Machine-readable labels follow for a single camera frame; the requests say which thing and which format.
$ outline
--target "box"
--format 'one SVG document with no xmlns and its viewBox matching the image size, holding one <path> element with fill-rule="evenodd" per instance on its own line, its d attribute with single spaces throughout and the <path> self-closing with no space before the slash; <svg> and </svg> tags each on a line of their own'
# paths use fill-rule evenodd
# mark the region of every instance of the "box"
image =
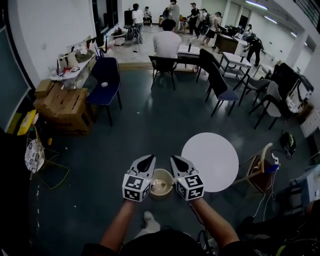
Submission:
<svg viewBox="0 0 320 256">
<path fill-rule="evenodd" d="M 33 106 L 43 117 L 56 117 L 61 112 L 67 93 L 62 83 L 55 82 L 47 96 L 37 98 Z"/>
<path fill-rule="evenodd" d="M 88 134 L 93 123 L 93 112 L 86 104 L 87 91 L 84 88 L 69 91 L 58 115 L 45 117 L 49 125 L 64 134 Z"/>
<path fill-rule="evenodd" d="M 35 89 L 35 96 L 42 98 L 48 95 L 50 89 L 55 83 L 51 79 L 41 80 L 38 87 Z"/>
</svg>

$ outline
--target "black pants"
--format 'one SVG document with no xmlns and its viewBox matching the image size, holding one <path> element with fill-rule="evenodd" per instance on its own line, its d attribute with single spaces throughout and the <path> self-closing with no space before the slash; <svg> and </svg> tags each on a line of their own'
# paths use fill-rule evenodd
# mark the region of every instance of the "black pants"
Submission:
<svg viewBox="0 0 320 256">
<path fill-rule="evenodd" d="M 143 18 L 144 21 L 149 21 L 150 24 L 152 24 L 152 18 L 151 17 L 148 17 L 148 18 Z"/>
<path fill-rule="evenodd" d="M 284 244 L 286 238 L 295 236 L 297 229 L 306 222 L 300 213 L 275 217 L 265 222 L 252 223 L 240 231 L 246 235 L 268 235 L 270 238 L 249 241 L 253 249 L 274 255 Z"/>
<path fill-rule="evenodd" d="M 195 31 L 195 33 L 196 33 L 197 36 L 200 35 L 201 29 L 203 28 L 204 25 L 205 25 L 205 21 L 204 21 L 204 20 L 203 20 L 203 21 L 200 21 L 199 26 L 197 27 L 197 29 L 196 29 L 196 31 Z"/>
<path fill-rule="evenodd" d="M 197 31 L 196 23 L 197 23 L 197 18 L 190 18 L 190 21 L 189 21 L 190 34 L 193 34 L 194 30 Z"/>
<path fill-rule="evenodd" d="M 247 61 L 250 62 L 252 55 L 255 53 L 255 65 L 258 66 L 260 62 L 260 51 L 261 47 L 259 46 L 251 46 L 248 52 Z"/>
</svg>

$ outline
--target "ceiling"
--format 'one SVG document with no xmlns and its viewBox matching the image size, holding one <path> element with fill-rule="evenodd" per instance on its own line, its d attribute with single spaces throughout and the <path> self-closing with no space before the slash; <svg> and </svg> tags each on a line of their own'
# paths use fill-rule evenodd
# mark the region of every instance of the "ceiling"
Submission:
<svg viewBox="0 0 320 256">
<path fill-rule="evenodd" d="M 300 26 L 300 24 L 286 10 L 284 10 L 281 6 L 279 6 L 274 0 L 250 0 L 251 2 L 267 7 L 268 10 L 264 10 L 262 8 L 248 4 L 246 3 L 245 0 L 232 0 L 232 1 L 262 16 L 270 17 L 271 19 L 278 22 L 278 26 L 280 26 L 282 29 L 284 29 L 288 33 L 294 32 L 295 34 L 297 34 L 299 33 L 299 31 L 303 29 Z M 316 47 L 316 44 L 309 36 L 308 36 L 308 39 L 306 40 L 306 43 L 313 50 Z"/>
</svg>

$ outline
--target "white shoe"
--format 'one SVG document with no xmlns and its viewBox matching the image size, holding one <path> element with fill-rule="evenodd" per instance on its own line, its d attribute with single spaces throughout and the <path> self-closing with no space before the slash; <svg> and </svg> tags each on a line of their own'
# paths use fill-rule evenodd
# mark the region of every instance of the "white shoe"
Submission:
<svg viewBox="0 0 320 256">
<path fill-rule="evenodd" d="M 143 218 L 145 223 L 148 223 L 149 221 L 154 221 L 155 217 L 152 215 L 150 211 L 145 211 L 143 214 Z"/>
</svg>

